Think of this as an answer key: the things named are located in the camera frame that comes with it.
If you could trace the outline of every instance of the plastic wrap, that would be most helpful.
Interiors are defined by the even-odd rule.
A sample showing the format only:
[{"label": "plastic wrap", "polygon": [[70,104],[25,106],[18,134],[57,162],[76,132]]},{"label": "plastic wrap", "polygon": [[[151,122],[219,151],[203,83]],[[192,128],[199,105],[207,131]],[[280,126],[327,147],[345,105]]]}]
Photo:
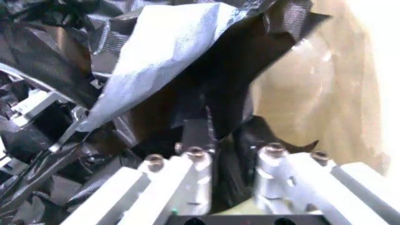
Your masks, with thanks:
[{"label": "plastic wrap", "polygon": [[92,107],[99,91],[90,84],[90,71],[80,65],[88,62],[89,56],[85,59],[82,47],[62,28],[1,22],[0,31],[1,70]]},{"label": "plastic wrap", "polygon": [[[62,171],[71,171],[71,163],[80,160],[86,161],[86,165],[75,167],[74,172],[89,171],[87,180],[79,183],[65,178]],[[7,224],[57,225],[119,168],[137,168],[141,162],[128,150],[109,157],[99,155],[98,150],[88,152],[82,143],[58,153],[43,152],[23,174],[11,177],[0,186],[0,219]]]}]

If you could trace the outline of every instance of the metal fixture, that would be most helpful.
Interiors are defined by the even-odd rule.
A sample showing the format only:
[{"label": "metal fixture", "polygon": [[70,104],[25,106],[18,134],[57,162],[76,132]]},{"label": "metal fixture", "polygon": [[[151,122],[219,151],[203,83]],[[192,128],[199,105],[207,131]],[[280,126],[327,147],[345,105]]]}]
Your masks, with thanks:
[{"label": "metal fixture", "polygon": [[159,154],[148,155],[144,162],[151,172],[158,172],[164,167],[164,157]]},{"label": "metal fixture", "polygon": [[61,149],[61,147],[68,141],[68,139],[76,132],[78,126],[86,119],[88,111],[80,106],[76,106],[71,110],[71,115],[73,118],[72,124],[67,128],[63,135],[58,139],[58,141],[49,147],[49,151],[56,152]]},{"label": "metal fixture", "polygon": [[324,152],[324,151],[313,151],[311,153],[311,157],[317,161],[317,163],[319,163],[321,166],[326,166],[328,165],[328,161],[329,161],[329,156],[328,153]]}]

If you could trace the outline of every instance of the black plastic sheet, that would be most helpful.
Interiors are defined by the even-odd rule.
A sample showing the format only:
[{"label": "black plastic sheet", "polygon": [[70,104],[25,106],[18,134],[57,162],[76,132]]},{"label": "black plastic sheet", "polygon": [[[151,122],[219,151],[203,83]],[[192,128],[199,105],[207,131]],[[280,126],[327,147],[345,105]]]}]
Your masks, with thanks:
[{"label": "black plastic sheet", "polygon": [[[86,161],[86,165],[75,168],[74,173],[89,170],[92,174],[82,183],[61,176],[61,171],[77,160]],[[137,168],[141,162],[129,150],[110,157],[99,155],[97,150],[89,153],[82,143],[57,153],[42,152],[20,176],[11,177],[0,186],[0,219],[7,224],[57,225],[118,169]]]}]

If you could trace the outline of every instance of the silver metal block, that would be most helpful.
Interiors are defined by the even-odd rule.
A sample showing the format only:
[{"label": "silver metal block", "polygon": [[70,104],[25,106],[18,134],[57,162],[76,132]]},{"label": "silver metal block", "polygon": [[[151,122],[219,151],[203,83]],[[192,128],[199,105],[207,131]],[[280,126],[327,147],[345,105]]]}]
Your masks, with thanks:
[{"label": "silver metal block", "polygon": [[38,90],[27,99],[11,108],[16,112],[16,114],[11,118],[11,121],[17,126],[23,127],[60,98],[61,97],[55,92]]},{"label": "silver metal block", "polygon": [[179,214],[193,199],[197,176],[191,160],[171,157],[158,173],[119,225],[163,225],[173,212]]},{"label": "silver metal block", "polygon": [[[194,168],[196,170],[197,183],[193,189],[194,195],[189,199],[188,206],[181,215],[204,215],[211,208],[211,191],[212,191],[212,158],[203,152],[204,155],[199,160],[194,160]],[[183,158],[190,159],[190,156],[185,153]]]},{"label": "silver metal block", "polygon": [[145,174],[122,167],[64,220],[62,225],[116,224],[124,211],[128,210],[138,199],[149,182]]},{"label": "silver metal block", "polygon": [[400,223],[398,189],[379,173],[364,163],[351,163],[335,168],[332,174],[387,223]]},{"label": "silver metal block", "polygon": [[[268,182],[280,186],[282,199],[290,200],[295,209],[306,211],[313,205],[333,225],[387,224],[308,153],[287,155],[279,165],[273,165],[269,171],[272,180]],[[265,198],[278,197],[275,186],[271,191],[269,187],[259,185],[255,193],[264,193]]]},{"label": "silver metal block", "polygon": [[284,196],[280,183],[274,179],[274,174],[276,174],[276,170],[280,169],[286,155],[285,152],[284,157],[273,157],[267,154],[266,148],[260,149],[254,183],[255,195],[261,195],[268,199],[279,199]]}]

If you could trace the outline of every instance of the crumpled plastic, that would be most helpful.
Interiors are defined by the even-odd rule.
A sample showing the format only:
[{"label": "crumpled plastic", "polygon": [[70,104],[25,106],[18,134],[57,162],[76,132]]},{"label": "crumpled plastic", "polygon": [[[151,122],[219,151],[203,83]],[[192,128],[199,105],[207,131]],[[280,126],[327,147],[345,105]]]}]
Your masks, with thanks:
[{"label": "crumpled plastic", "polygon": [[[102,186],[119,168],[137,168],[142,160],[125,150],[115,156],[99,154],[84,143],[62,151],[41,152],[19,176],[0,186],[0,219],[6,224],[57,225]],[[73,163],[84,163],[71,167]],[[90,173],[81,182],[65,176]]]},{"label": "crumpled plastic", "polygon": [[[230,17],[230,20],[228,24],[222,26],[222,31],[228,28],[230,24],[234,25],[221,36],[221,40],[218,40],[205,54],[186,68],[181,75],[190,76],[191,79],[195,80],[193,82],[195,87],[192,85],[190,88],[200,87],[202,89],[196,95],[206,95],[204,102],[206,105],[209,102],[208,106],[214,112],[213,116],[217,118],[214,121],[216,126],[219,126],[222,121],[220,117],[226,116],[226,112],[237,112],[237,110],[231,110],[231,107],[234,107],[235,104],[226,105],[231,103],[230,101],[223,105],[225,99],[236,99],[237,95],[243,96],[246,87],[265,67],[280,58],[296,41],[303,38],[317,24],[327,18],[324,15],[310,13],[311,6],[312,3],[308,0],[279,0],[267,10],[264,16],[257,15],[237,24],[234,23],[243,18],[242,11],[235,12],[231,9],[231,12],[226,15]],[[143,24],[151,27],[157,27],[159,24],[159,22],[149,19],[148,24],[145,23],[145,16],[148,15],[144,14],[144,12],[150,11],[152,7],[145,7],[139,16],[132,36],[122,49],[114,75],[106,84],[89,117],[81,125],[81,131],[95,129],[101,124],[123,114],[128,109],[135,107],[138,103],[160,90],[199,55],[199,52],[194,47],[204,43],[196,43],[195,41],[200,39],[198,35],[193,35],[190,29],[187,33],[184,31],[168,33],[170,37],[167,38],[164,35],[161,40],[159,38],[154,39],[157,41],[153,41],[151,38],[143,40],[142,37],[153,37],[154,35],[154,31],[141,29]],[[193,5],[192,8],[197,10],[200,7]],[[163,13],[168,14],[169,10],[165,10]],[[149,13],[149,16],[157,18],[159,14],[161,12],[155,12],[153,15]],[[170,30],[176,30],[173,20],[167,20],[167,23],[160,24]],[[162,28],[157,30],[161,31],[161,33],[167,33]],[[168,48],[163,48],[163,46],[170,46],[168,44],[170,38],[174,43],[170,43],[170,45],[174,46],[174,48],[166,50]],[[145,53],[152,47],[156,47],[160,51],[157,56]],[[198,83],[205,79],[209,79],[206,84]],[[196,101],[201,98],[201,96],[194,96],[193,94],[189,95],[191,98],[187,98],[187,94],[183,93],[180,96],[188,99],[188,101]],[[228,126],[221,124],[220,126],[227,128],[228,132],[230,132],[235,128],[232,126],[237,127],[238,124],[228,124]]]},{"label": "crumpled plastic", "polygon": [[89,60],[83,47],[62,28],[26,22],[0,22],[0,69],[57,91],[68,100],[91,108],[99,90],[90,84]]},{"label": "crumpled plastic", "polygon": [[113,75],[79,130],[91,131],[160,90],[240,19],[236,13],[223,3],[144,7]]}]

